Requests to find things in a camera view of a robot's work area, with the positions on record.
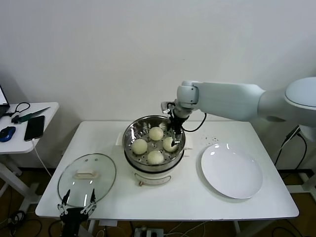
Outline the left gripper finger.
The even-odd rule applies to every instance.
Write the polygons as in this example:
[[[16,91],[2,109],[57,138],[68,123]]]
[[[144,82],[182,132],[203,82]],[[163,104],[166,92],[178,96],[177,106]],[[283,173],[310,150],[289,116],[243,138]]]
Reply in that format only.
[[[95,197],[95,189],[93,189],[89,203],[87,202],[87,195],[85,195],[83,209],[80,212],[93,213],[95,209],[96,209],[96,197]]]
[[[67,202],[68,202],[69,196],[70,196],[70,189],[68,189],[68,191],[66,192],[66,194],[62,198],[62,202],[57,205],[57,208],[58,208],[60,214],[68,214],[66,207],[67,207]]]

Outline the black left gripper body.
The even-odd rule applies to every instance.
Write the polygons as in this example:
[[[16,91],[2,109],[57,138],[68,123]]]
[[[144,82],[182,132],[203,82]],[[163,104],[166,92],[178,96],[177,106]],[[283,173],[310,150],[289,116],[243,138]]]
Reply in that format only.
[[[83,207],[68,208],[66,211],[67,214],[63,212],[60,215],[60,220],[64,223],[61,236],[77,237],[80,225],[88,219],[88,214],[83,210]]]

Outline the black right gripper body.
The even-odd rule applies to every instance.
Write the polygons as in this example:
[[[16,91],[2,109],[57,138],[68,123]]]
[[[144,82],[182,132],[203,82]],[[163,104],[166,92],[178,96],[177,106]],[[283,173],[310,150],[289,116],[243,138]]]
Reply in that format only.
[[[185,122],[185,118],[180,118],[177,115],[170,115],[170,123],[172,126],[182,126]]]

